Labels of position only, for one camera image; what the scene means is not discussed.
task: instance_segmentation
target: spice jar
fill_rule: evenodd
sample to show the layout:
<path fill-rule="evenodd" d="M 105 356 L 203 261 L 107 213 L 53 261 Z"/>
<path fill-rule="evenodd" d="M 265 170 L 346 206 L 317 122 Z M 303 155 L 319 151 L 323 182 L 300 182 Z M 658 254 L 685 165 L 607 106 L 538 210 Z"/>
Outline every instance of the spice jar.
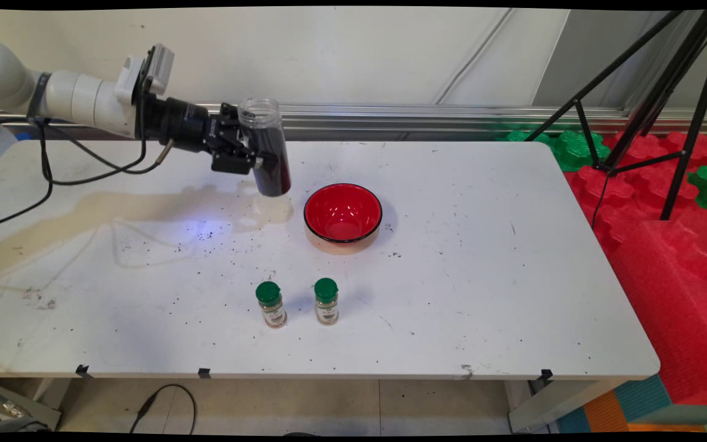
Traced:
<path fill-rule="evenodd" d="M 255 297 L 261 306 L 261 313 L 269 327 L 278 329 L 285 325 L 288 315 L 283 308 L 283 296 L 280 287 L 271 281 L 262 282 L 255 289 Z"/>
<path fill-rule="evenodd" d="M 337 322 L 337 284 L 328 277 L 322 277 L 315 283 L 315 316 L 324 325 Z"/>

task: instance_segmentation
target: dark specks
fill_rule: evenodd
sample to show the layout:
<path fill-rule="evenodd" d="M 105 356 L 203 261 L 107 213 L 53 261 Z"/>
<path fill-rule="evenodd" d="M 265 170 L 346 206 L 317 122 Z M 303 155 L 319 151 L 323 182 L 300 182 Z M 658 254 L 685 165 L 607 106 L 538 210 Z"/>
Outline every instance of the dark specks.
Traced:
<path fill-rule="evenodd" d="M 463 379 L 465 379 L 466 381 L 474 377 L 474 370 L 471 368 L 471 366 L 469 364 L 462 364 L 462 365 L 460 365 L 460 368 L 462 368 L 463 370 L 466 370 L 468 372 L 468 374 L 463 376 Z"/>

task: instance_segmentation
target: white wall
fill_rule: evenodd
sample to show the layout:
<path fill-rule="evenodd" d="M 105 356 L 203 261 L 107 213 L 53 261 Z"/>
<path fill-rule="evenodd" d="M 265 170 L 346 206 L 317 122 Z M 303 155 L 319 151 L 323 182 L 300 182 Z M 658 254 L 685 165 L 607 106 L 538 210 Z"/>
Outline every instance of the white wall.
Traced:
<path fill-rule="evenodd" d="M 291 6 L 0 10 L 29 68 L 115 80 L 126 56 L 176 53 L 167 95 L 284 103 L 430 104 L 502 8 Z M 529 106 L 567 9 L 516 9 L 444 104 Z"/>

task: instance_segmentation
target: floor tile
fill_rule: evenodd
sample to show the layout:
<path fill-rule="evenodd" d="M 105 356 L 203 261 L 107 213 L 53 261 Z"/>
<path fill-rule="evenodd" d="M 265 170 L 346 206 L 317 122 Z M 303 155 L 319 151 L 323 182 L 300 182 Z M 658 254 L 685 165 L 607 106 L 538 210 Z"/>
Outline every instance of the floor tile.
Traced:
<path fill-rule="evenodd" d="M 195 434 L 378 436 L 378 381 L 183 380 L 196 398 Z M 188 433 L 193 405 L 177 392 L 165 433 Z"/>
<path fill-rule="evenodd" d="M 59 431 L 127 433 L 149 395 L 175 379 L 76 379 L 62 402 Z M 163 433 L 168 409 L 177 394 L 164 389 L 135 433 Z"/>
<path fill-rule="evenodd" d="M 382 436 L 511 434 L 500 381 L 381 381 Z"/>

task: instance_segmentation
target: clear plastic jar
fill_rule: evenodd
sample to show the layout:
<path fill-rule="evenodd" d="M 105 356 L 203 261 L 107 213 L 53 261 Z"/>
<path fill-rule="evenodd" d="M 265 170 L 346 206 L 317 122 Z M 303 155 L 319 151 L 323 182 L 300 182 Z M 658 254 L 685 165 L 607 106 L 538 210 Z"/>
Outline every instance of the clear plastic jar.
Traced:
<path fill-rule="evenodd" d="M 315 316 L 324 325 L 332 325 L 339 318 L 337 311 L 337 283 L 322 277 L 315 283 Z"/>
<path fill-rule="evenodd" d="M 258 192 L 280 196 L 291 188 L 280 106 L 271 98 L 247 98 L 239 104 L 239 127 L 244 143 L 264 160 L 253 168 Z"/>
<path fill-rule="evenodd" d="M 261 314 L 266 324 L 272 329 L 283 327 L 288 320 L 288 314 L 283 308 L 283 296 L 280 287 L 271 281 L 262 282 L 255 289 L 255 297 L 261 306 Z"/>

